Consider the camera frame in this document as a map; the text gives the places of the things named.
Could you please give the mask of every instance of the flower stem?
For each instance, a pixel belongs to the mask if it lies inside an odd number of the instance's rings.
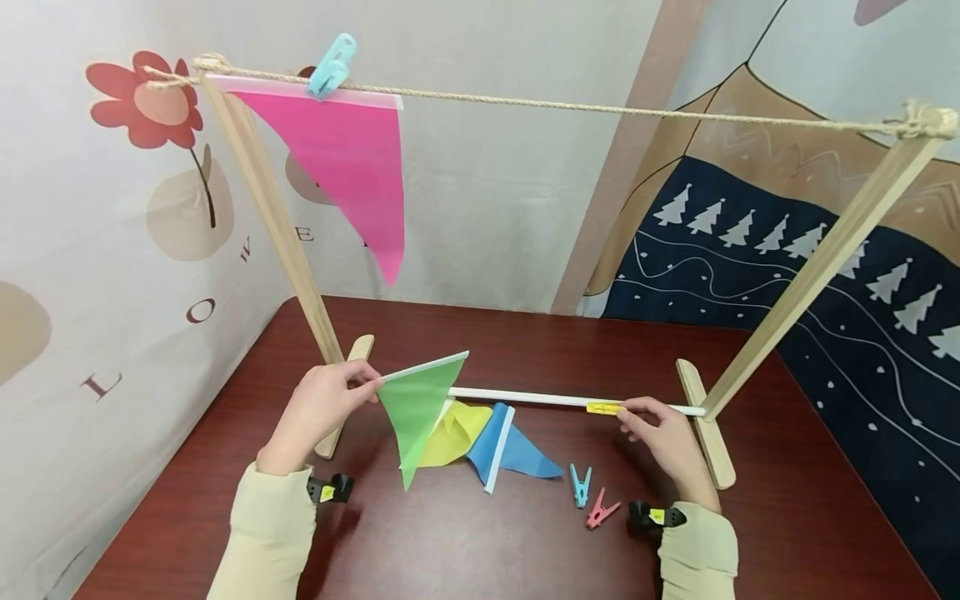
[[[206,205],[210,208],[210,228],[214,229],[217,227],[217,215],[213,211],[213,198],[210,196],[210,186],[206,182],[204,169],[201,168],[200,161],[197,160],[197,154],[193,152],[193,148],[190,148],[190,155],[193,157],[193,163],[197,165],[197,170],[200,171],[200,181],[204,183],[204,192],[206,192]]]

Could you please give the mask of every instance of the light blue clothespin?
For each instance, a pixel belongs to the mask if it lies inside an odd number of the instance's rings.
[[[583,481],[577,477],[577,468],[570,463],[570,478],[573,479],[573,499],[577,501],[577,508],[582,509],[587,506],[587,495],[590,489],[590,474],[593,473],[593,467],[587,467],[587,476]]]
[[[357,51],[357,41],[350,34],[339,34],[317,68],[310,76],[306,86],[308,94],[322,100],[340,86],[350,74],[350,59]]]

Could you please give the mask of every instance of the twine rope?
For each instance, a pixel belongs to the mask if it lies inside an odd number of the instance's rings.
[[[266,71],[253,71],[232,66],[219,54],[207,53],[196,57],[193,66],[206,73],[221,75],[237,75],[255,79],[288,82],[292,84],[307,84],[310,80],[296,75],[283,75]],[[143,70],[157,79],[149,82],[149,87],[166,89],[184,85],[198,85],[200,79],[185,77],[176,73],[166,73],[151,66],[145,65]],[[556,108],[560,110],[586,110],[590,112],[607,112],[614,114],[639,114],[644,116],[670,117],[681,119],[698,119],[703,121],[722,121],[728,123],[763,123],[767,125],[785,125],[804,127],[816,130],[831,130],[836,132],[881,133],[894,135],[900,138],[937,137],[953,139],[956,137],[956,127],[947,124],[934,124],[924,119],[923,112],[926,105],[918,104],[915,100],[904,103],[906,114],[902,119],[884,119],[882,123],[855,123],[850,121],[808,121],[803,119],[779,119],[772,117],[757,117],[740,114],[708,114],[703,112],[682,112],[679,110],[654,110],[651,108],[605,107],[602,105],[570,104],[567,102],[550,102],[545,100],[525,100],[523,98],[497,98],[495,96],[475,96],[473,94],[452,94],[440,91],[422,89],[408,89],[406,87],[385,87],[382,85],[360,85],[344,83],[342,89],[356,91],[378,92],[381,94],[395,94],[414,98],[435,98],[438,100],[455,100],[460,102],[477,102],[483,104],[508,105],[515,107]]]

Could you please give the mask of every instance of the wooden base foot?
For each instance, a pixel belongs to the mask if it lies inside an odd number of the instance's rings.
[[[367,360],[370,358],[372,349],[373,336],[369,334],[361,335],[353,342],[353,348],[350,349],[347,360]],[[336,429],[330,432],[330,435],[320,440],[320,443],[314,448],[314,451],[319,454],[321,458],[329,459],[333,456],[333,451],[337,449],[337,442],[340,441],[340,431],[343,428],[344,425],[340,423]]]
[[[677,360],[677,373],[680,375],[680,382],[684,386],[686,402],[690,406],[700,406],[704,398],[707,397],[707,391],[704,390],[704,383],[700,380],[700,373],[693,363],[683,360]],[[727,452],[727,445],[723,442],[723,436],[720,435],[720,427],[716,421],[704,420],[703,417],[693,418],[693,427],[700,438],[700,446],[704,450],[704,456],[707,457],[707,466],[710,468],[710,476],[713,478],[713,485],[717,490],[725,490],[736,481],[736,471],[733,470],[733,462],[730,460],[730,454]]]

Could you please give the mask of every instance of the hand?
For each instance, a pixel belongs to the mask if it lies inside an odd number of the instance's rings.
[[[348,384],[357,384],[350,389]],[[256,469],[270,475],[301,470],[320,440],[364,402],[377,402],[380,373],[365,360],[314,367],[290,396],[274,435],[256,457]]]
[[[626,409],[616,413],[623,423],[620,431],[629,434],[631,442],[643,440],[650,447],[657,464],[676,484],[680,499],[719,514],[720,499],[686,416],[649,396],[624,400],[620,406]],[[634,413],[650,414],[660,423],[651,424]]]

